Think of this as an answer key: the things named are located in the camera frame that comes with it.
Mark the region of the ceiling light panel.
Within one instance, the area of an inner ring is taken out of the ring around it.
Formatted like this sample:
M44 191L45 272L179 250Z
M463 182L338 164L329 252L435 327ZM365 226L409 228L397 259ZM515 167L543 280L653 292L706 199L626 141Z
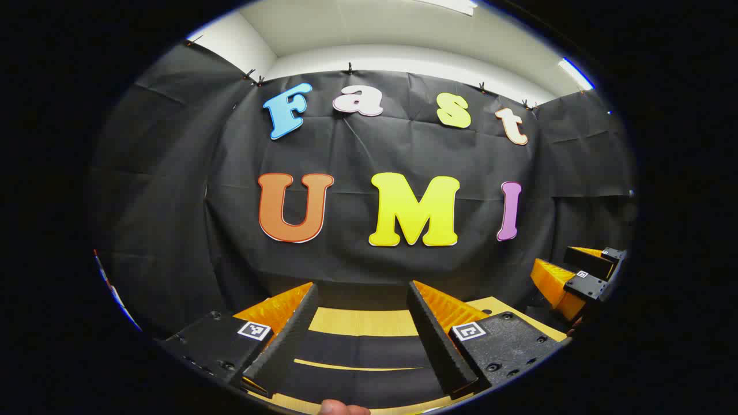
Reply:
M474 12L478 7L478 4L472 0L414 0L414 2L427 3L469 17L474 16Z
M577 84L577 87L580 91L590 91L595 89L595 86L593 85L592 81L588 79L585 74L583 74L582 71L580 71L577 66L572 63L571 60L562 57L561 60L557 63L559 68L561 68L564 73L566 73L572 80Z

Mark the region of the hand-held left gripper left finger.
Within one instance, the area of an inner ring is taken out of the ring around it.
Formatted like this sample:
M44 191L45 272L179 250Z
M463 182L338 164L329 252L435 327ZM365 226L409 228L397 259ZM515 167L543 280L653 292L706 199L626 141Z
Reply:
M272 398L317 311L319 289L293 287L236 314L211 311L159 345L221 384Z

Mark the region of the black backdrop cloth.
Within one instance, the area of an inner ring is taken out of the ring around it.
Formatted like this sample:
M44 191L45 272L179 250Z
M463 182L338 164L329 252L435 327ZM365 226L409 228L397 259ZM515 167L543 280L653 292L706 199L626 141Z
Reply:
M457 299L536 302L535 258L626 250L633 156L595 92L525 110L471 86L392 71L256 86L176 46L110 112L89 177L93 239L134 320L166 337L314 281L323 307L398 310L418 280ZM460 182L451 247L372 247L379 192Z

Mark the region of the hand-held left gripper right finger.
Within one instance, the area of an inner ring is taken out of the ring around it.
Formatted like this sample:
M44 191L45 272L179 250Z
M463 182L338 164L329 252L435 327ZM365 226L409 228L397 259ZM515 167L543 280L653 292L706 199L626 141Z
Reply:
M486 314L418 281L409 283L406 302L432 370L453 398L502 388L571 341L512 310Z

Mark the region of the dark grey jeans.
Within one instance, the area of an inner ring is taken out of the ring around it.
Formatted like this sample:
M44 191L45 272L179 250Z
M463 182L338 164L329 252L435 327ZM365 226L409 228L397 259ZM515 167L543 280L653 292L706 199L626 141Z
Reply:
M351 336L309 331L279 394L396 408L446 397L417 336Z

